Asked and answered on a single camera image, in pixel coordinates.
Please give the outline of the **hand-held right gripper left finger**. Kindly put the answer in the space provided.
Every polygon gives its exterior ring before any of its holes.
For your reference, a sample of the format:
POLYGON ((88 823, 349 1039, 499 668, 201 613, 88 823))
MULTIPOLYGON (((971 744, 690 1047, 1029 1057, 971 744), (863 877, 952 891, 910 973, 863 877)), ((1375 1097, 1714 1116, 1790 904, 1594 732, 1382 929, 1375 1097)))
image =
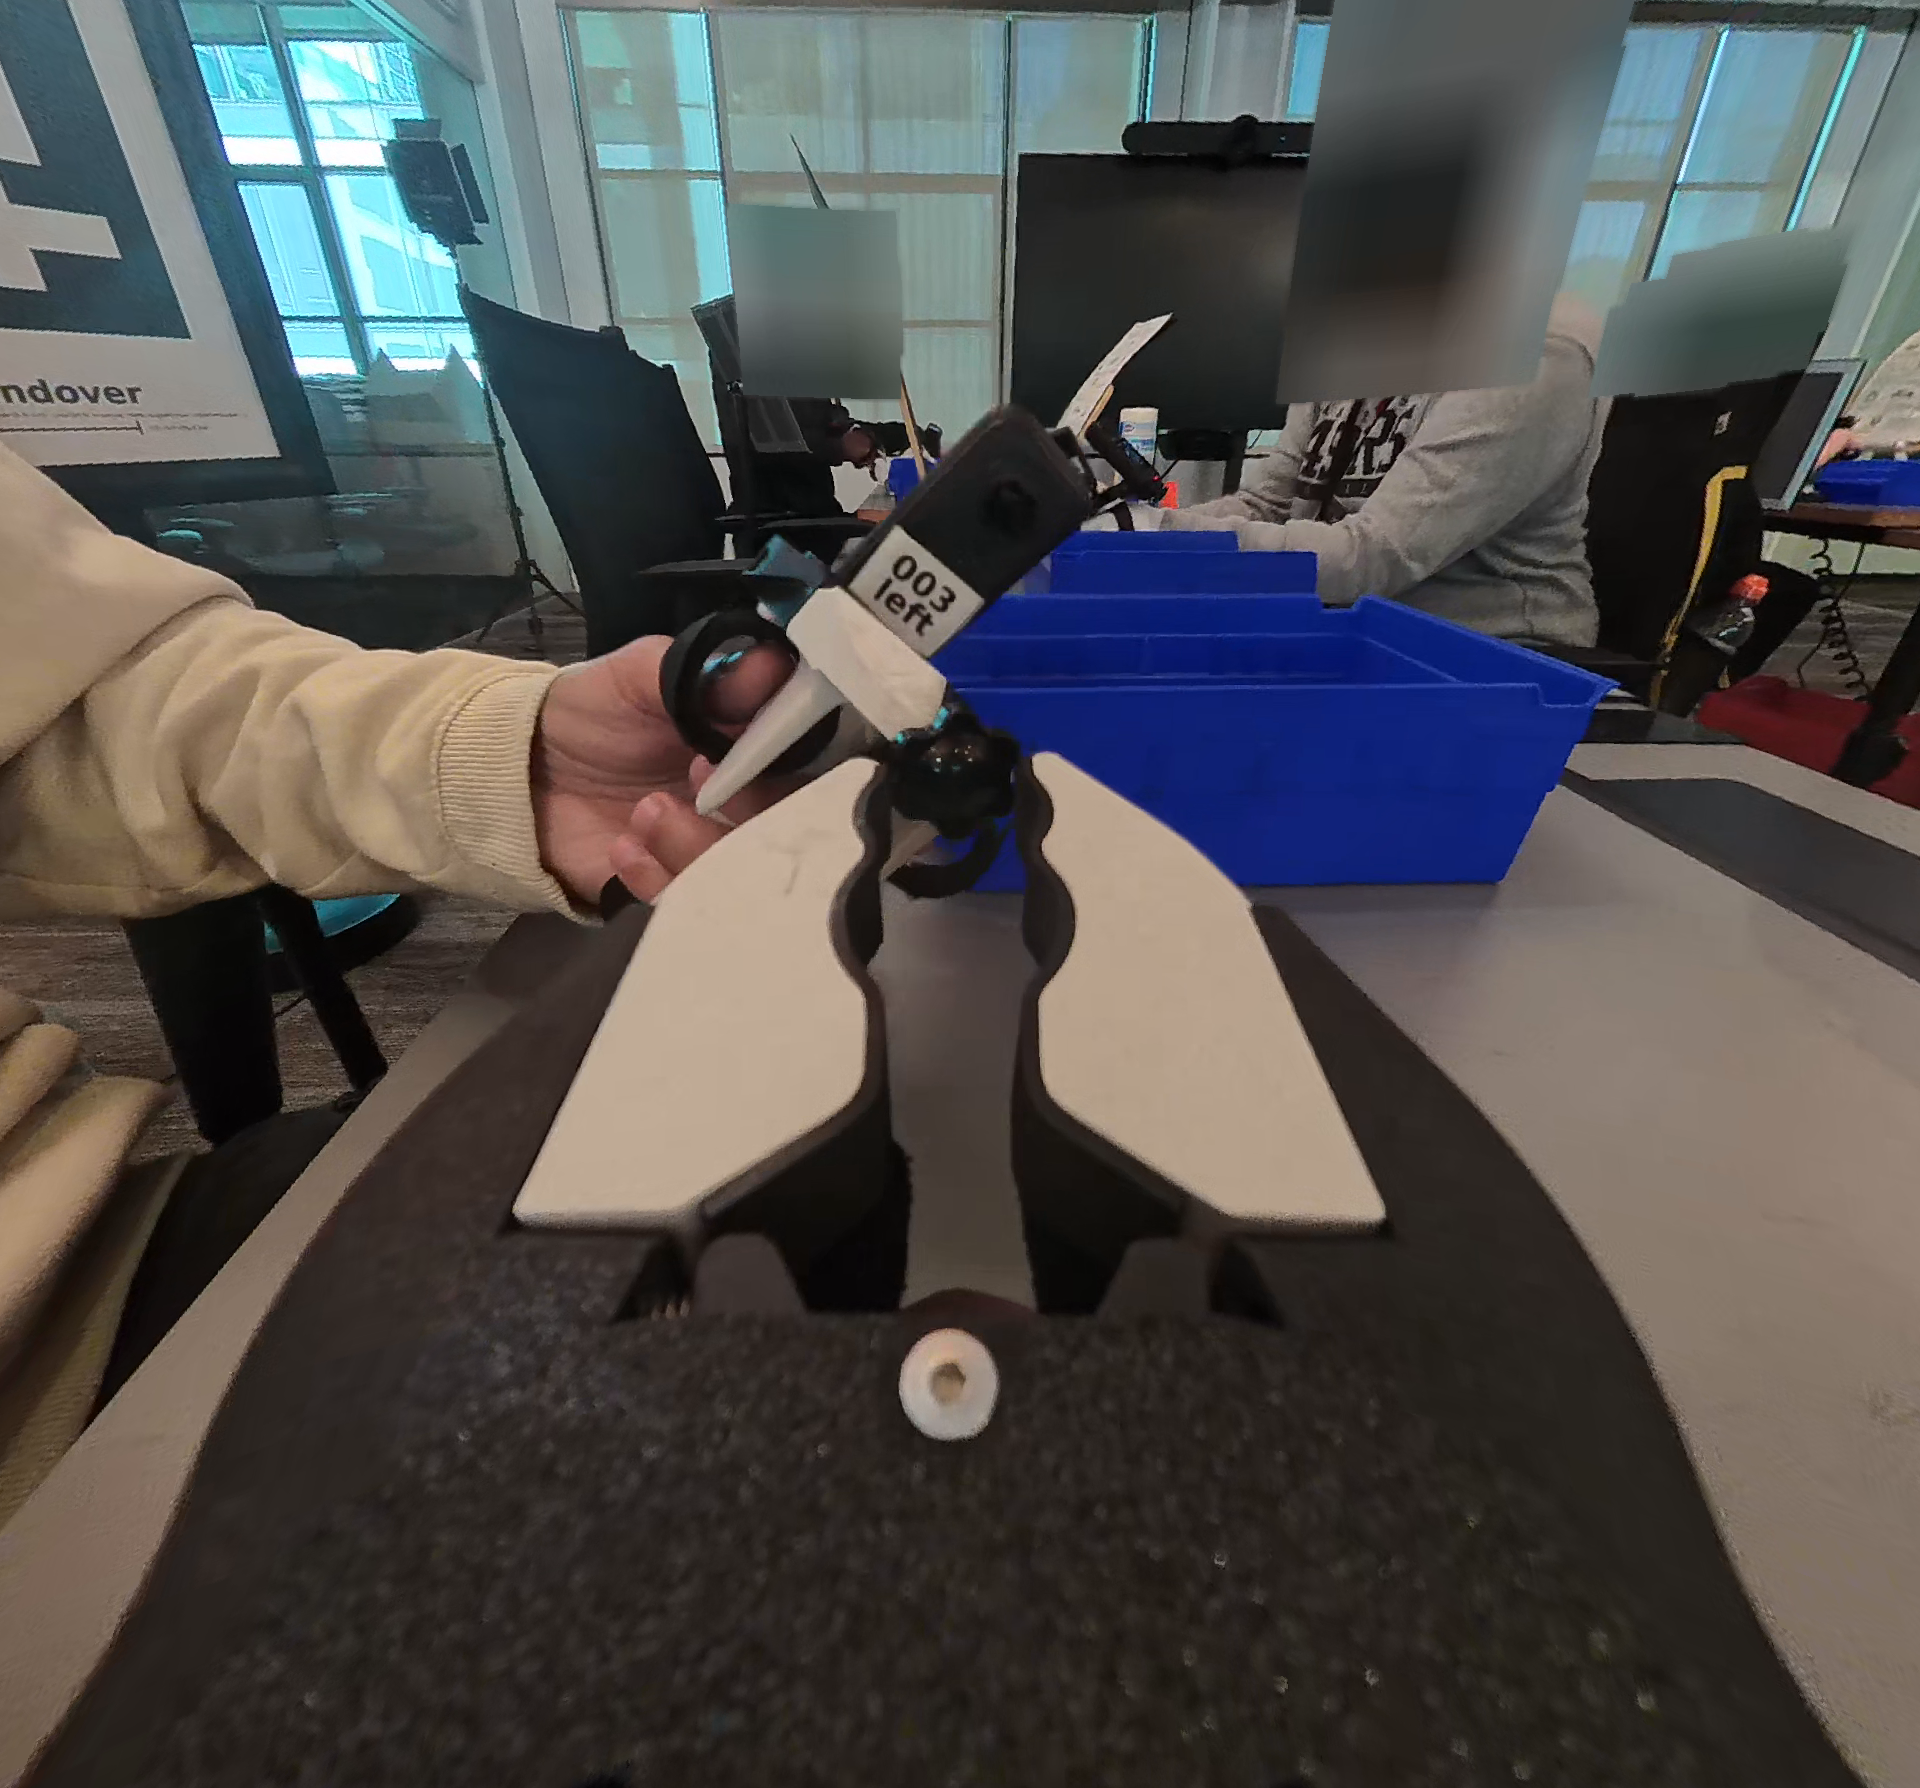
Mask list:
POLYGON ((643 918, 512 1201, 518 1231, 640 1239, 689 1311, 895 1311, 883 869, 891 779, 847 760, 729 833, 643 918))

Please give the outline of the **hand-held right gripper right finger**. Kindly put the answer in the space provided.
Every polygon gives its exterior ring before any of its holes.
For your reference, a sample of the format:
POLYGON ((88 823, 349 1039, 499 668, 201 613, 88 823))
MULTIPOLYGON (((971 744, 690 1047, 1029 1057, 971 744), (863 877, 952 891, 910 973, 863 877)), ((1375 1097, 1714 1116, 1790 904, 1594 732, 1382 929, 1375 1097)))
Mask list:
POLYGON ((1379 1239, 1390 1212, 1247 893, 1066 756, 1019 769, 1022 993, 1012 1175, 1038 1311, 1124 1270, 1379 1239))

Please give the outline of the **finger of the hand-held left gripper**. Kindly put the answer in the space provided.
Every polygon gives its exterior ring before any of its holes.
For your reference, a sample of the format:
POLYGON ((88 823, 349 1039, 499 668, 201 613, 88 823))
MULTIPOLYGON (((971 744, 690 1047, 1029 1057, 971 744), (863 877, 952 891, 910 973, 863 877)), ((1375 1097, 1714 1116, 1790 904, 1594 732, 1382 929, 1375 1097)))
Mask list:
POLYGON ((879 740, 894 742, 930 732, 944 718, 946 676, 847 591, 816 591, 790 618, 785 639, 803 668, 810 721, 801 729, 853 709, 879 740))

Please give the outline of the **black knob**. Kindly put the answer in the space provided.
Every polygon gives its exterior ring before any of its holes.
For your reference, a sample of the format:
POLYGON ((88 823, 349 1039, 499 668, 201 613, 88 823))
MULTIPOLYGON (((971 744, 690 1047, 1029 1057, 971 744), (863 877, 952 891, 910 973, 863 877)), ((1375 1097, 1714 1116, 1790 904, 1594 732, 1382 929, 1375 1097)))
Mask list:
POLYGON ((971 715, 910 732, 888 756, 894 811, 940 838, 971 838, 1012 811, 1019 760, 1014 737, 971 715))

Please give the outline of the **grey desk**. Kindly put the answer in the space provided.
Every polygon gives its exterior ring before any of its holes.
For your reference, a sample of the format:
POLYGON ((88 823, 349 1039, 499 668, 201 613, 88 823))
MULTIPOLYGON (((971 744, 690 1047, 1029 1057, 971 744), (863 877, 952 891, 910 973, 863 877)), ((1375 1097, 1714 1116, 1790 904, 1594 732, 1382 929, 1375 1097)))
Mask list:
POLYGON ((634 945, 508 937, 5 1531, 4 1781, 1915 1786, 1917 977, 1634 760, 1267 896, 1390 1232, 973 1306, 960 1442, 508 1224, 634 945))

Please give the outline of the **person's left hand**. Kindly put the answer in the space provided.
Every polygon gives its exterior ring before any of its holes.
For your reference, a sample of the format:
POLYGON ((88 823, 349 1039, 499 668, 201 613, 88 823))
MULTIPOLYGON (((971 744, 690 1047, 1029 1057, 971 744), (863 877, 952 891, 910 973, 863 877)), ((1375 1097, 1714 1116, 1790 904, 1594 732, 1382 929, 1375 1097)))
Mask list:
POLYGON ((609 883, 652 904, 737 825, 803 779, 764 776, 721 814, 694 803, 712 764, 671 722, 661 698, 667 637, 634 639, 550 682, 531 742, 531 806, 543 869, 580 907, 609 883))

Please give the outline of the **white paper strip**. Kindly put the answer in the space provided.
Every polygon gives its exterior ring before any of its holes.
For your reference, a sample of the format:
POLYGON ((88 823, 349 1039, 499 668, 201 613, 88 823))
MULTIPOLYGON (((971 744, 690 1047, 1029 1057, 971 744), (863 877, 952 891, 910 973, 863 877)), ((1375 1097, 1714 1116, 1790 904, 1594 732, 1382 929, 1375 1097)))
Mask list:
POLYGON ((1068 431, 1073 440, 1088 440, 1092 423, 1110 407, 1118 381, 1128 373, 1135 357, 1153 345, 1174 324, 1170 314, 1143 319, 1118 338, 1114 349, 1092 365, 1088 377, 1077 385, 1068 407, 1058 417, 1054 430, 1068 431))

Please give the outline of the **black monitor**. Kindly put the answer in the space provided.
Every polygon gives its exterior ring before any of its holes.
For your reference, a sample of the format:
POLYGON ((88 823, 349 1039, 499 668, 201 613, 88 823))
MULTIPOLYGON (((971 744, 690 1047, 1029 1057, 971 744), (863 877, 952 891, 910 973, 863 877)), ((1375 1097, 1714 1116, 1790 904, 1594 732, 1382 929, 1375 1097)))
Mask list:
POLYGON ((1118 373, 1118 407, 1154 407, 1166 431, 1281 430, 1305 172, 1305 157, 1019 157, 1008 403, 1061 422, 1122 334, 1162 319, 1118 373))

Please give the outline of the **black office chair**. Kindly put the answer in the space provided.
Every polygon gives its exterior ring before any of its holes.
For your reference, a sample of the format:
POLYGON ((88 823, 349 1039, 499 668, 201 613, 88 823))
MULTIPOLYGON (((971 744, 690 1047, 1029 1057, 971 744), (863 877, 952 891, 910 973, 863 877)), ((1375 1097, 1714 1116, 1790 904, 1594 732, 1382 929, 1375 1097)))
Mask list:
POLYGON ((724 562, 729 504, 674 370, 615 326, 563 326, 472 289, 462 304, 563 543, 588 653, 679 631, 694 618, 690 567, 724 562))

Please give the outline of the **black teal stool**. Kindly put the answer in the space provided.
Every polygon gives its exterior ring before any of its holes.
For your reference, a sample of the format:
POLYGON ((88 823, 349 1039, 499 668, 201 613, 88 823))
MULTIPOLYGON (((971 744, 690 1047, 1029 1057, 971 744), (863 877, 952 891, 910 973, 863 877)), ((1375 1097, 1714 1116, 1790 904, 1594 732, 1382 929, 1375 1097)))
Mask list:
POLYGON ((318 1019, 355 1097, 390 1074, 349 973, 418 929, 408 896, 309 902, 287 888, 125 923, 181 1096, 209 1147, 283 1111, 275 995, 318 1019))

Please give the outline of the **black light panel stand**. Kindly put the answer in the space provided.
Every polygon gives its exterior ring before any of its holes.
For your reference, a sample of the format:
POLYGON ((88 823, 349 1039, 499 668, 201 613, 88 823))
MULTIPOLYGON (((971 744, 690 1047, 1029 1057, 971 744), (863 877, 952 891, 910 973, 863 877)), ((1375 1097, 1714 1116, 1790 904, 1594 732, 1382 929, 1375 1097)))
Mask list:
MULTIPOLYGON (((411 227, 453 260, 456 299, 472 334, 472 345, 480 345, 479 320, 470 316, 464 250, 480 246, 483 229, 492 227, 492 217, 466 148, 446 140, 441 118, 396 118, 392 137, 384 144, 384 163, 392 172, 411 227)), ((510 537, 515 544, 515 567, 510 571, 510 591, 504 602, 476 635, 476 643, 485 643, 495 628, 518 613, 524 616, 526 648, 535 657, 545 662, 550 656, 550 637, 543 613, 549 605, 559 605, 563 613, 580 616, 580 606, 531 554, 524 504, 510 467, 508 435, 501 430, 501 417, 497 415, 488 370, 480 370, 479 382, 483 385, 483 413, 501 479, 510 537)))

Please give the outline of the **red bag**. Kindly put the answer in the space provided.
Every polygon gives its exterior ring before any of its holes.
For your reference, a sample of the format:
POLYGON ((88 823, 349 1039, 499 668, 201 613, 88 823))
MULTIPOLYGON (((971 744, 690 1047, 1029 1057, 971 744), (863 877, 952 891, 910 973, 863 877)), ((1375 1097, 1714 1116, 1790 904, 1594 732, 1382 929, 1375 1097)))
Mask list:
POLYGON ((1831 775, 1866 715, 1869 698, 1823 693, 1761 671, 1710 693, 1695 721, 1773 759, 1831 775))

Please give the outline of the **black jacket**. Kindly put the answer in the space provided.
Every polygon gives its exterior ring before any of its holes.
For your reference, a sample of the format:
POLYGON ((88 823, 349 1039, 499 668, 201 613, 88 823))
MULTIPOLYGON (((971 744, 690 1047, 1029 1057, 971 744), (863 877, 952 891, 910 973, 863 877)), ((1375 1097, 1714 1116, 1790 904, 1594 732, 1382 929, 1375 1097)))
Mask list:
POLYGON ((1645 663, 1660 711, 1692 718, 1715 690, 1758 674, 1812 613, 1812 575, 1765 562, 1765 501, 1750 478, 1799 382, 1789 373, 1608 407, 1586 532, 1596 648, 1645 663), (1747 575, 1768 585, 1753 631, 1738 649, 1707 648, 1704 631, 1747 575))

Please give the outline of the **grey laptop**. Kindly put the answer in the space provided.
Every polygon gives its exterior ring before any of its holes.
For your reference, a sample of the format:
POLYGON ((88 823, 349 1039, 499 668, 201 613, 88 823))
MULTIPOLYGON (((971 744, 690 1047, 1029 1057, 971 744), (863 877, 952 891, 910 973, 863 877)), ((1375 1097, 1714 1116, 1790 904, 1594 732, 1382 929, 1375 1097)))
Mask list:
POLYGON ((1793 382, 1747 471, 1768 512, 1790 509, 1803 496, 1862 370, 1862 359, 1816 359, 1793 382))

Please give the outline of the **framed tag poster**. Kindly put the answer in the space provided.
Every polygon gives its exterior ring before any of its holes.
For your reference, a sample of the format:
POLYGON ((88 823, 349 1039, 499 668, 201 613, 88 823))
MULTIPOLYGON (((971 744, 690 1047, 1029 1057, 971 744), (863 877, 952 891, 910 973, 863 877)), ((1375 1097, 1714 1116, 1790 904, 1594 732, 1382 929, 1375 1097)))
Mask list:
POLYGON ((4 0, 4 450, 105 517, 333 492, 179 0, 4 0))

